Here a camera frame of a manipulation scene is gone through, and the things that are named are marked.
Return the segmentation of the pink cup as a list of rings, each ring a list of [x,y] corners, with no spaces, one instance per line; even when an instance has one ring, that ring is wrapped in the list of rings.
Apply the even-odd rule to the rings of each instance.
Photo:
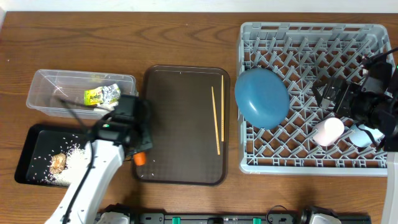
[[[332,145],[345,130],[343,122],[338,118],[327,118],[313,128],[316,131],[313,140],[321,146]]]

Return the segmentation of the large blue plate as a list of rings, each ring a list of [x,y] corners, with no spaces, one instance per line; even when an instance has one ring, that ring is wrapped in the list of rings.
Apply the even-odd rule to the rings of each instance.
[[[265,68],[241,73],[236,80],[234,95],[245,120],[257,128],[273,129],[289,112],[287,88],[276,73]]]

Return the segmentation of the brown food lump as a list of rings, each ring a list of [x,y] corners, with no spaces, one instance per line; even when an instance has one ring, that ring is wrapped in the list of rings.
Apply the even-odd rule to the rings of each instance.
[[[67,157],[64,153],[52,156],[49,171],[51,174],[59,174],[65,169]]]

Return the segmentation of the orange carrot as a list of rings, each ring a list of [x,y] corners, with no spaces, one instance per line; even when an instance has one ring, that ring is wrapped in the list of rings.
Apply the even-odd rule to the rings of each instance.
[[[136,166],[143,166],[146,163],[146,154],[144,152],[138,152],[132,158]]]

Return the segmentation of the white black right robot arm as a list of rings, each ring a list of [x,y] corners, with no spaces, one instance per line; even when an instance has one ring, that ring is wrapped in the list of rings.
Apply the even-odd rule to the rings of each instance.
[[[368,68],[362,85],[329,78],[313,84],[317,105],[383,133],[378,147],[387,152],[387,192],[382,223],[397,224],[397,87],[392,85],[392,65]]]

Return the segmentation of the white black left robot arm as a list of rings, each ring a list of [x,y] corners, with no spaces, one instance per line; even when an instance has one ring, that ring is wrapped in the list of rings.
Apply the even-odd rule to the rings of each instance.
[[[121,95],[114,110],[91,127],[82,126],[87,138],[88,162],[69,185],[47,223],[93,223],[116,171],[130,157],[137,166],[146,162],[153,147],[151,108],[147,100]]]

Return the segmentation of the light blue cup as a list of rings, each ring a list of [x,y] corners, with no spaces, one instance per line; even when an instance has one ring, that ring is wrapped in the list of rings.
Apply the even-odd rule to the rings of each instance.
[[[371,129],[363,124],[359,126],[354,124],[350,127],[350,130],[352,130],[352,133],[349,136],[349,140],[357,147],[368,147],[373,143],[365,130],[371,133],[376,142],[384,137],[383,133],[378,129]]]

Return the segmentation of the yellow snack wrapper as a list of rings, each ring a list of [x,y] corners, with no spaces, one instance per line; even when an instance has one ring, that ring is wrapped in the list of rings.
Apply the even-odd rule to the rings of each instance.
[[[119,100],[121,90],[116,83],[110,86],[99,86],[92,90],[84,91],[84,104],[91,105],[110,105]]]

